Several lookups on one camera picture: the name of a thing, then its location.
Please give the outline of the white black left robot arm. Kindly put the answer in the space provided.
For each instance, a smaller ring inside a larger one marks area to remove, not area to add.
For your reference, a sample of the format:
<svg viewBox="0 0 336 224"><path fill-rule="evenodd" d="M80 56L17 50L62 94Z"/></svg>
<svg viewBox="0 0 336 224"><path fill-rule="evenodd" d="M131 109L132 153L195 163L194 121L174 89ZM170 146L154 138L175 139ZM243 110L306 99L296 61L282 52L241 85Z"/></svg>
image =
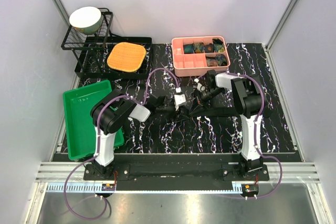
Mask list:
<svg viewBox="0 0 336 224"><path fill-rule="evenodd" d="M172 99L150 95L142 103L131 99L119 90L113 90L100 100L90 111L96 131L96 150L92 165L95 174L103 180L113 175L114 144L119 130L128 118L145 122L151 115L167 114L175 116L186 104L186 96L180 88Z"/></svg>

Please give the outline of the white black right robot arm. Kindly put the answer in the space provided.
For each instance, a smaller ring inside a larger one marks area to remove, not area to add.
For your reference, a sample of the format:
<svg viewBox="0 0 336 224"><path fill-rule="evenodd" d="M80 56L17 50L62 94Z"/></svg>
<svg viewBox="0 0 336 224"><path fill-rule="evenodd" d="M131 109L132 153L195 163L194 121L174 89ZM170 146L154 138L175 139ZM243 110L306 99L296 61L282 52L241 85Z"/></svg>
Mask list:
<svg viewBox="0 0 336 224"><path fill-rule="evenodd" d="M234 105L231 108L211 108L208 105L210 100L225 90L232 92ZM209 70L205 74L205 83L197 84L194 96L192 115L240 117L243 145L239 153L238 173L244 180L257 177L264 165L259 146L261 119L267 103L259 76Z"/></svg>

